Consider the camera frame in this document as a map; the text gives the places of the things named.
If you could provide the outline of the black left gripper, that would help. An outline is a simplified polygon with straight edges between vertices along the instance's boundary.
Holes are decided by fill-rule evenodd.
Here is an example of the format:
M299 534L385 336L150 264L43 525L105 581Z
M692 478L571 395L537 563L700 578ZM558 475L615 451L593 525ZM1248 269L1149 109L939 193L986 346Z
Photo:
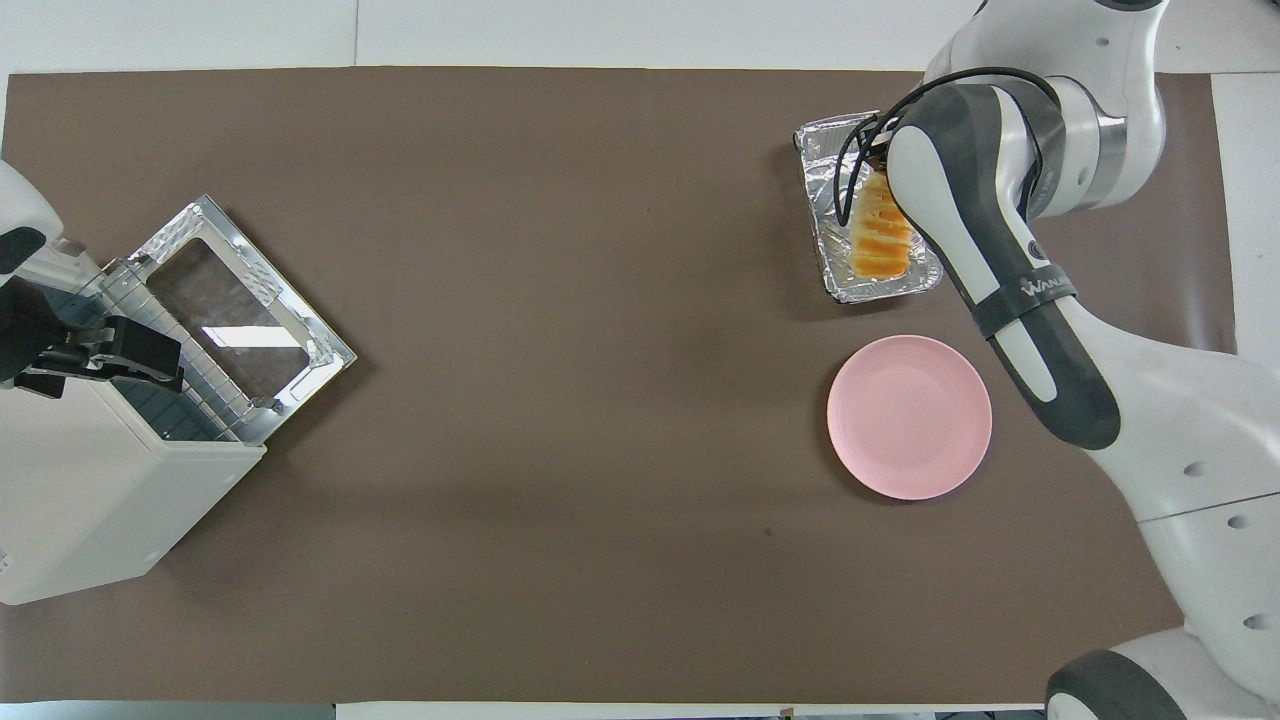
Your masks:
M95 325L67 324L38 286L9 281L1 292L1 375L13 386L45 398L61 398L67 378L108 380L109 373L92 369L83 340ZM118 377L148 382L180 392L184 382L182 345L178 340L127 316L102 322L102 364Z

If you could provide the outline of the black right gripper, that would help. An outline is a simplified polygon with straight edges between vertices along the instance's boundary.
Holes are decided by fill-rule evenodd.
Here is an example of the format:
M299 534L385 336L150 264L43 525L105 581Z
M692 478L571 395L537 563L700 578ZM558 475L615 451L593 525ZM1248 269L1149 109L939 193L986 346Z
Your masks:
M858 123L858 167L873 172L886 168L890 142L896 131L897 118L867 118Z

